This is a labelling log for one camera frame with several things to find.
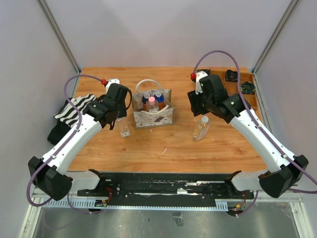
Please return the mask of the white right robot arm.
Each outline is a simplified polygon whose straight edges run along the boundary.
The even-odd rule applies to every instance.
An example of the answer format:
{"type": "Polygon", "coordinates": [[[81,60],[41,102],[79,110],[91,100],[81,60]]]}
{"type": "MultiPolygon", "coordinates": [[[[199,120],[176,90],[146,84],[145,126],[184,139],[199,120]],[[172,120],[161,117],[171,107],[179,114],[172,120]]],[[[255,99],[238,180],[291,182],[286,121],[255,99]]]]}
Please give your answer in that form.
{"type": "Polygon", "coordinates": [[[239,94],[229,96],[219,75],[196,74],[196,89],[188,92],[194,116],[212,113],[238,130],[266,164],[256,172],[236,171],[225,180],[224,192],[236,198],[244,190],[261,190],[279,198],[302,177],[308,165],[304,155],[295,156],[263,125],[255,111],[239,94]]]}

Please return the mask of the clear bottle dark cap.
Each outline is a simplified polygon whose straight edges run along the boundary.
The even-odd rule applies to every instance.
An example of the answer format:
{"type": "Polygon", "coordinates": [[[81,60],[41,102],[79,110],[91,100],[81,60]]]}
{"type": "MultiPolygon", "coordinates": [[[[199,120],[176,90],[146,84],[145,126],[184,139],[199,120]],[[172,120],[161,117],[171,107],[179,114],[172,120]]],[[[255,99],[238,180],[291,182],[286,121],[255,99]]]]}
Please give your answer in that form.
{"type": "Polygon", "coordinates": [[[120,135],[121,137],[125,138],[130,136],[130,130],[128,127],[128,122],[127,122],[127,118],[123,117],[123,118],[118,118],[115,122],[116,126],[119,129],[120,135]]]}

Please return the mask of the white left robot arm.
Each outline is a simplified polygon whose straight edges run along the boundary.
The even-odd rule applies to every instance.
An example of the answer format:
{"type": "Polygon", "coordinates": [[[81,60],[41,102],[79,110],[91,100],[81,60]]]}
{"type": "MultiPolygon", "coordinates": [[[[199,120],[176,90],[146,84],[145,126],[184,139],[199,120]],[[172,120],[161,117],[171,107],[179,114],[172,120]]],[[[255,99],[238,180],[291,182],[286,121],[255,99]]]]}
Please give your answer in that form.
{"type": "Polygon", "coordinates": [[[101,174],[95,170],[68,172],[68,167],[86,143],[106,125],[114,128],[117,118],[127,115],[125,98],[131,94],[127,87],[112,83],[106,94],[92,101],[83,110],[75,126],[65,137],[41,158],[32,157],[28,162],[30,184],[51,199],[59,201],[69,192],[88,189],[101,196],[106,191],[101,174]]]}

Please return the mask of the clear bottle white cap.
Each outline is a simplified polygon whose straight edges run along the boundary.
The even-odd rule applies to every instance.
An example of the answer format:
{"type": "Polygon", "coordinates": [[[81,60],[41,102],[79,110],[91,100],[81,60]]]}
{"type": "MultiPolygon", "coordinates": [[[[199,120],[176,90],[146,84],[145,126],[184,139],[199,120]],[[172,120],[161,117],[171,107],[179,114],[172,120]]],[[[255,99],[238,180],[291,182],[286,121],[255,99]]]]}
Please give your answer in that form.
{"type": "Polygon", "coordinates": [[[192,136],[193,140],[200,141],[201,139],[203,139],[206,136],[210,125],[211,125],[211,120],[209,119],[209,117],[202,116],[194,128],[194,132],[192,136]]]}

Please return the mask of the dark blue pump bottle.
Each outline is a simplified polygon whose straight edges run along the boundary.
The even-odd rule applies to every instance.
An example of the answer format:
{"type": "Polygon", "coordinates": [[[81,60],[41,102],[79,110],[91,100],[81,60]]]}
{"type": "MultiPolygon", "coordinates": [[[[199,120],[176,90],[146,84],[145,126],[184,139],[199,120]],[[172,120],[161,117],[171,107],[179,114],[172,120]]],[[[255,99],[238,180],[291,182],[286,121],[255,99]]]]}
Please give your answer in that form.
{"type": "Polygon", "coordinates": [[[146,110],[146,103],[148,101],[148,99],[150,98],[150,94],[149,93],[145,93],[142,97],[142,103],[143,103],[143,110],[146,110]]]}

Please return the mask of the clear bottle pink cap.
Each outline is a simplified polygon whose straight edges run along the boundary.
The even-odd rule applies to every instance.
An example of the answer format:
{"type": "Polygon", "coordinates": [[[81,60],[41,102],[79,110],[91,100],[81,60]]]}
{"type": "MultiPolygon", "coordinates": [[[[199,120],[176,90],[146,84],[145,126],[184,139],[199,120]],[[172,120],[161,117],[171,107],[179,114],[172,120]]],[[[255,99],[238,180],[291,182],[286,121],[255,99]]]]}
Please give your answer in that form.
{"type": "Polygon", "coordinates": [[[146,112],[154,113],[159,111],[159,103],[156,101],[154,96],[151,96],[146,103],[146,112]]]}

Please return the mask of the black white striped cloth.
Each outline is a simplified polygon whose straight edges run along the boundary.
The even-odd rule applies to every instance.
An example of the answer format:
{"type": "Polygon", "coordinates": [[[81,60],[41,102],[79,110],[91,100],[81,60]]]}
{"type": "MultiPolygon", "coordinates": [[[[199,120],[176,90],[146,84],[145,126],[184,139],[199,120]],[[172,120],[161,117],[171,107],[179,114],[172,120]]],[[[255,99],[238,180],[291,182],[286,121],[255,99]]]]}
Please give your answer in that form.
{"type": "MultiPolygon", "coordinates": [[[[70,98],[69,100],[78,108],[80,113],[82,113],[84,108],[95,99],[96,96],[94,94],[87,94],[86,96],[70,98]]],[[[69,104],[69,102],[65,101],[62,108],[56,114],[54,114],[53,117],[56,119],[56,125],[50,131],[47,140],[52,145],[56,145],[75,125],[79,119],[79,116],[75,109],[69,104]]]]}

